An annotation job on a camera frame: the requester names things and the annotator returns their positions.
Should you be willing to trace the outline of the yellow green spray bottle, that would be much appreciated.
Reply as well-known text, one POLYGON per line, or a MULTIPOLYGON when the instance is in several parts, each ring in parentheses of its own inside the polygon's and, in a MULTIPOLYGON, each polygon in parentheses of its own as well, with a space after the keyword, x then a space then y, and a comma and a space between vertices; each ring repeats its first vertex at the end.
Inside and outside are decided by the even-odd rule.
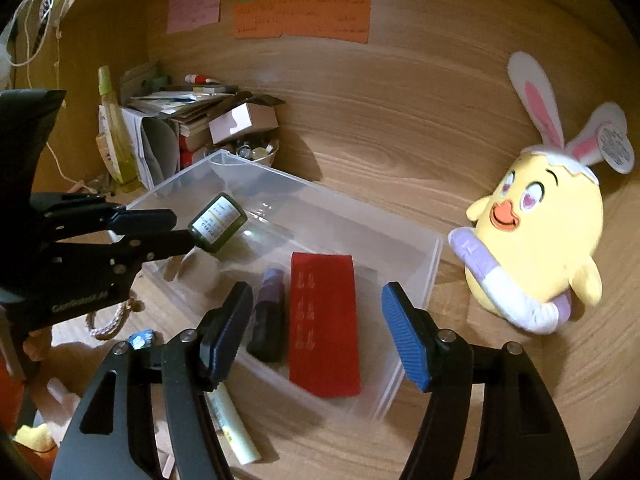
POLYGON ((137 165, 124 116, 122 116, 117 94, 112 85, 110 68, 107 65, 98 69, 98 84, 108 125, 108 136, 114 148, 112 159, 117 167, 115 180, 122 192, 132 192, 140 186, 137 165))

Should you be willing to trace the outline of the pale green tube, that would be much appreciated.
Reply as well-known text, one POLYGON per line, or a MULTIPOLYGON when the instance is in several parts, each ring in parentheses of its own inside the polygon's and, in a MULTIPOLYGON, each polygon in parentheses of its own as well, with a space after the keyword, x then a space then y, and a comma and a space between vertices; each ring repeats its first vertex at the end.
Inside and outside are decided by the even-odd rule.
POLYGON ((217 426, 238 462, 242 466, 259 462, 262 454, 254 445, 226 386, 219 384, 214 391, 206 393, 206 399, 217 426))

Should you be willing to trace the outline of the yellow chick plush toy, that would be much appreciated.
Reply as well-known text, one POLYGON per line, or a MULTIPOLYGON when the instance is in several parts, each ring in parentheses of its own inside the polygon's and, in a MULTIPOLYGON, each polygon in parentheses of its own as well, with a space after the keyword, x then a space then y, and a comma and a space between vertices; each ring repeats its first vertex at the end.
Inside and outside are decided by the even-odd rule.
POLYGON ((634 168, 623 109, 605 102, 567 141, 547 74, 531 55, 511 54, 506 71, 538 145, 524 148, 494 192, 465 211, 469 225, 448 244, 465 267, 472 296, 520 330, 554 333, 572 300, 598 304, 602 280, 593 254, 603 231, 603 198, 592 166, 634 168))

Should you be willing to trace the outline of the white folded paper booklets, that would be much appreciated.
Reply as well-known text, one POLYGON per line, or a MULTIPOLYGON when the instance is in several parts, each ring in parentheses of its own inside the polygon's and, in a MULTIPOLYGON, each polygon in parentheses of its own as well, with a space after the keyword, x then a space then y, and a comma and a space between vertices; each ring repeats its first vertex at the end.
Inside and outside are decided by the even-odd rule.
MULTIPOLYGON (((152 190, 179 171, 178 134, 167 122, 131 108, 123 108, 122 117, 130 137, 139 181, 147 190, 152 190)), ((99 106, 98 121, 96 145, 108 173, 114 178, 118 175, 115 149, 103 105, 99 106)))

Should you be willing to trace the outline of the blue Max blade box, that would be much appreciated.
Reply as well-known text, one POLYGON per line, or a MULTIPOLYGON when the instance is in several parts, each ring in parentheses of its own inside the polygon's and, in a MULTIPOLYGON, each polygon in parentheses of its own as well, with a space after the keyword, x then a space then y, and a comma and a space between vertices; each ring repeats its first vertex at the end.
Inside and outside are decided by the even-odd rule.
POLYGON ((128 344, 132 350, 149 349, 154 346, 154 330, 140 330, 128 337, 128 344))

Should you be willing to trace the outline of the orange sticky note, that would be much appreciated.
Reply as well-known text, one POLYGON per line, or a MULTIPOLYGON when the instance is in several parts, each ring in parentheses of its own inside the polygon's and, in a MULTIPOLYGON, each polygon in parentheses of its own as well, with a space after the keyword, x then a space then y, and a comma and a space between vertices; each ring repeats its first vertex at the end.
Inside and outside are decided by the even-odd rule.
POLYGON ((371 0, 256 0, 235 3, 238 39, 316 37, 366 44, 371 0))

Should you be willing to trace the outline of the pink sticky note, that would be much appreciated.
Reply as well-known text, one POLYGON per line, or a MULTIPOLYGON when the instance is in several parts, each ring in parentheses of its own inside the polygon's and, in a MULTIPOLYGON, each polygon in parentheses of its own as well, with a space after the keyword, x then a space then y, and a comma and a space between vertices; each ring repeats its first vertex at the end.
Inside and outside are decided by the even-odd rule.
POLYGON ((220 20, 220 0, 168 0, 168 35, 190 32, 220 20))

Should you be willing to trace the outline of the stack of books and papers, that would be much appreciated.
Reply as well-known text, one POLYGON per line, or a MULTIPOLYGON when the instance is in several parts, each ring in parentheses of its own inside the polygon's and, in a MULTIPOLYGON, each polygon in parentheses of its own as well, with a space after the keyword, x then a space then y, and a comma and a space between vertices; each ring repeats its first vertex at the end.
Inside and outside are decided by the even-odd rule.
POLYGON ((124 73, 120 99, 126 107, 168 120, 185 139, 207 132, 211 120, 241 104, 284 104, 275 96, 241 91, 234 84, 172 84, 169 76, 160 73, 158 63, 146 63, 124 73))

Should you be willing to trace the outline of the white bowl of trinkets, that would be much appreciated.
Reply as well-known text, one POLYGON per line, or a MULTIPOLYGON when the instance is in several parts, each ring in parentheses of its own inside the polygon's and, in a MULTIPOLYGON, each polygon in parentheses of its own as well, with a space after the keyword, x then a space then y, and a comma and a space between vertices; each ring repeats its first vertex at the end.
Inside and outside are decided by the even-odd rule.
POLYGON ((277 138, 258 138, 258 136, 247 136, 221 147, 223 151, 239 158, 268 167, 273 165, 279 148, 280 142, 277 138))

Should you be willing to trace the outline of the purple black spray bottle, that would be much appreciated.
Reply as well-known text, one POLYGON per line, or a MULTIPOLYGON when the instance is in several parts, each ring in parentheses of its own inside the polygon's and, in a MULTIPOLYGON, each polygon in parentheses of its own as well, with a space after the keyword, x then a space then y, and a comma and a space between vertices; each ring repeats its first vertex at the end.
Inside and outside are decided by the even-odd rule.
POLYGON ((282 269, 269 268, 254 307, 254 324, 247 352, 263 363, 277 363, 282 353, 285 323, 285 286, 282 269))

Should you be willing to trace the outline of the red white marker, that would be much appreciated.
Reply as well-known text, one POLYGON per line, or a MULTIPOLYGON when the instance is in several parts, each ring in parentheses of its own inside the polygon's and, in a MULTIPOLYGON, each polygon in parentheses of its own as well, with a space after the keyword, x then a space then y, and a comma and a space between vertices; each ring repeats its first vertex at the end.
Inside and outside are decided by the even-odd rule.
POLYGON ((220 84, 220 80, 201 74, 186 75, 184 76, 184 81, 188 84, 200 84, 201 86, 206 86, 206 84, 220 84))

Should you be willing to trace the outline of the clear plastic storage bin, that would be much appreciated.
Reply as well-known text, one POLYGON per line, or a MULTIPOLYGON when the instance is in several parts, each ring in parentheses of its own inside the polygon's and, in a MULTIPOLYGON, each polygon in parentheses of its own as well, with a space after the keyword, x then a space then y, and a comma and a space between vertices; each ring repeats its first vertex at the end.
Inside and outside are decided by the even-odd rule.
POLYGON ((266 386, 322 417, 382 419, 404 377, 382 309, 383 289, 401 284, 424 307, 442 238, 405 218, 329 188, 219 152, 134 200, 134 210, 169 209, 185 228, 220 194, 246 222, 218 252, 213 281, 179 278, 169 260, 145 276, 191 321, 239 281, 282 280, 285 328, 277 362, 246 349, 233 387, 266 386))

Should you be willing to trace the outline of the small white cardboard box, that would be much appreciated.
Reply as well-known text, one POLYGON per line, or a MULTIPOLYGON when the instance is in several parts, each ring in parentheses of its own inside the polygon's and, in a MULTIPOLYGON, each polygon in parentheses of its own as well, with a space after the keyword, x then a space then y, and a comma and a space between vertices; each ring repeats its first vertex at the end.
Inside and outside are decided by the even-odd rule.
POLYGON ((279 127, 271 106, 244 103, 211 120, 208 124, 213 144, 226 144, 248 134, 264 133, 279 127))

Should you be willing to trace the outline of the dark green dropper bottle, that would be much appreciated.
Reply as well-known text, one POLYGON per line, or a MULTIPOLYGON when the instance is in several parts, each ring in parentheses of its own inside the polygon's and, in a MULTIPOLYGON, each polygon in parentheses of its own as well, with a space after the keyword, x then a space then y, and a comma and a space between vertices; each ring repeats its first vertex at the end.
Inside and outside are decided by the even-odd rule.
POLYGON ((229 194, 216 195, 189 223, 195 246, 216 254, 247 222, 247 214, 229 194))

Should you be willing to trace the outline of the red envelope pouch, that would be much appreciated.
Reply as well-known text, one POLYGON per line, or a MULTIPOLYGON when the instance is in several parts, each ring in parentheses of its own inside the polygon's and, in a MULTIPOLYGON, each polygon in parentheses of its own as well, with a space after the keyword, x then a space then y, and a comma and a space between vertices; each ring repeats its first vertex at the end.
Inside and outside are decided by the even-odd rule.
POLYGON ((294 252, 288 325, 290 382, 322 399, 360 393, 352 257, 294 252))

